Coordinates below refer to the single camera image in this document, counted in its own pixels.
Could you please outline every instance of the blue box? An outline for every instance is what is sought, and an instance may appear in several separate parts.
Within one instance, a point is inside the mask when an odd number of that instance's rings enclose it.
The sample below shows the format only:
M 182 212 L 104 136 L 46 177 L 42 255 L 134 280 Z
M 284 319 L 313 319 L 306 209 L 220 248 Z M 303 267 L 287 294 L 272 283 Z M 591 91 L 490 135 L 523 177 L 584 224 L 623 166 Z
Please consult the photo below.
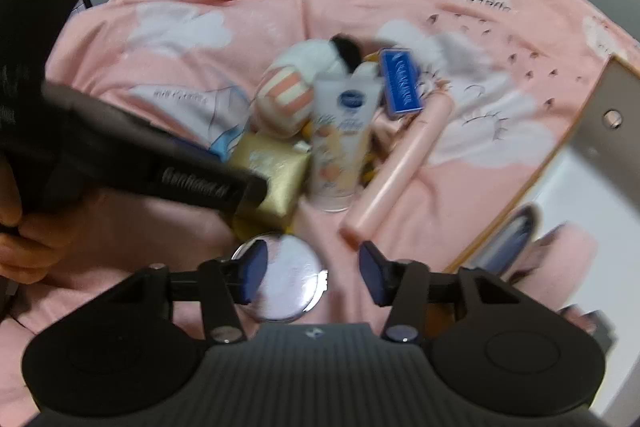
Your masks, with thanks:
M 385 77 L 386 113 L 397 120 L 422 110 L 418 93 L 418 68 L 409 50 L 384 49 L 379 54 L 380 71 Z

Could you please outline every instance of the striped plush toy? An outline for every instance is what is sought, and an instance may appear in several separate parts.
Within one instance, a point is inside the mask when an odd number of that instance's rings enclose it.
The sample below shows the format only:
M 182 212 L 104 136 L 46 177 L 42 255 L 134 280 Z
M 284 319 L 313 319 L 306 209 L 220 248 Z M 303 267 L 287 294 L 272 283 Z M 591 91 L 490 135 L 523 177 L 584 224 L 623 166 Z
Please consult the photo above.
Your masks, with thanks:
M 276 138 L 292 137 L 311 116 L 315 77 L 353 73 L 361 61 L 358 45 L 345 36 L 294 44 L 264 73 L 251 105 L 252 125 Z

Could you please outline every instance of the pink tube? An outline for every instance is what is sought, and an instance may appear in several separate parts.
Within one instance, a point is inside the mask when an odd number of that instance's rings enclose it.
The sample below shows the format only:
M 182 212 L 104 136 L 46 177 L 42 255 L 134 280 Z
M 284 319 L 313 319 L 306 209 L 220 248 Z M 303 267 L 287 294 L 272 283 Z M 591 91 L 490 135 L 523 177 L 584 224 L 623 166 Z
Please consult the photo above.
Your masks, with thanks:
M 354 246 L 372 239 L 415 173 L 428 158 L 442 134 L 454 103 L 441 89 L 426 99 L 424 109 L 412 122 L 382 169 L 351 205 L 340 224 L 340 233 Z

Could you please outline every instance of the wooden edge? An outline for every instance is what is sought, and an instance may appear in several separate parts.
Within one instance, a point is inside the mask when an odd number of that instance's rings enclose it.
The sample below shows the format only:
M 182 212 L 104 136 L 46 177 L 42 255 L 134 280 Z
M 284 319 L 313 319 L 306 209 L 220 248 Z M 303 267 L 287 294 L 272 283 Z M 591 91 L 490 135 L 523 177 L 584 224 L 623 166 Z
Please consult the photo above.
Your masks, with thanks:
M 553 158 L 556 157 L 556 154 L 558 153 L 558 151 L 560 149 L 562 149 L 562 147 L 564 147 L 569 140 L 571 139 L 572 135 L 574 134 L 574 131 L 576 130 L 576 128 L 578 127 L 578 124 L 580 123 L 580 121 L 582 120 L 582 116 L 584 114 L 584 109 L 587 106 L 587 104 L 589 103 L 589 101 L 591 100 L 591 97 L 593 96 L 593 94 L 596 92 L 596 89 L 598 88 L 598 86 L 600 85 L 600 82 L 602 81 L 602 77 L 604 76 L 605 71 L 607 70 L 607 68 L 609 67 L 609 65 L 612 62 L 618 62 L 620 65 L 622 65 L 625 69 L 627 69 L 628 71 L 630 71 L 631 73 L 633 73 L 635 76 L 638 77 L 638 81 L 640 81 L 640 70 L 638 70 L 638 68 L 634 67 L 632 64 L 630 64 L 629 62 L 627 62 L 624 58 L 618 57 L 617 55 L 611 55 L 609 57 L 609 60 L 607 61 L 607 63 L 604 65 L 604 67 L 600 70 L 600 75 L 598 76 L 598 80 L 596 81 L 596 83 L 593 86 L 593 89 L 591 89 L 591 93 L 590 95 L 587 97 L 587 99 L 584 101 L 584 103 L 582 104 L 582 106 L 580 107 L 580 111 L 578 112 L 578 118 L 575 118 L 574 123 L 571 124 L 571 126 L 569 126 L 569 129 L 567 129 L 567 131 L 565 131 L 564 135 L 561 137 L 561 139 L 558 141 L 558 144 L 553 148 L 553 150 L 547 155 L 547 157 L 545 158 L 545 160 L 540 164 L 540 167 L 538 167 L 536 169 L 535 172 L 533 172 L 533 174 L 530 176 L 529 180 L 527 181 L 527 183 L 525 183 L 520 190 L 516 193 L 516 195 L 511 199 L 511 201 L 507 204 L 507 206 L 505 206 L 505 208 L 501 211 L 500 214 L 498 214 L 497 217 L 495 217 L 494 220 L 492 220 L 492 222 L 484 229 L 482 230 L 481 233 L 478 234 L 478 236 L 468 245 L 468 247 L 465 248 L 465 250 L 462 251 L 462 253 L 459 254 L 459 256 L 457 256 L 452 263 L 450 263 L 447 268 L 445 269 L 446 273 L 453 273 L 455 272 L 463 263 L 466 263 L 466 261 L 471 257 L 472 254 L 474 254 L 476 252 L 476 250 L 485 242 L 487 241 L 487 239 L 489 239 L 489 237 L 496 231 L 496 229 L 501 225 L 501 223 L 507 218 L 507 216 L 509 214 L 511 214 L 511 212 L 513 212 L 513 209 L 517 206 L 518 203 L 520 203 L 520 200 L 522 199 L 522 197 L 527 193 L 527 191 L 536 184 L 536 182 L 540 179 L 540 176 L 542 176 L 543 172 L 545 171 L 546 167 L 549 165 L 549 163 L 551 162 L 551 160 Z

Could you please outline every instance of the black circular joint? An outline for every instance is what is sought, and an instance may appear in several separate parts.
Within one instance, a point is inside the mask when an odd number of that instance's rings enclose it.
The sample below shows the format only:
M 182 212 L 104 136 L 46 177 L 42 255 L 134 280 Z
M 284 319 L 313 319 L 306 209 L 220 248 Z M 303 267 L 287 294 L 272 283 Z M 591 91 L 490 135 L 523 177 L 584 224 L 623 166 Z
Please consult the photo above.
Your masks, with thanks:
M 35 337 L 22 357 L 22 375 L 41 409 L 111 417 L 175 394 L 198 362 L 196 342 L 170 321 L 105 305 Z
M 429 357 L 455 393 L 519 417 L 590 404 L 604 377 L 598 344 L 537 305 L 482 306 L 436 338 Z

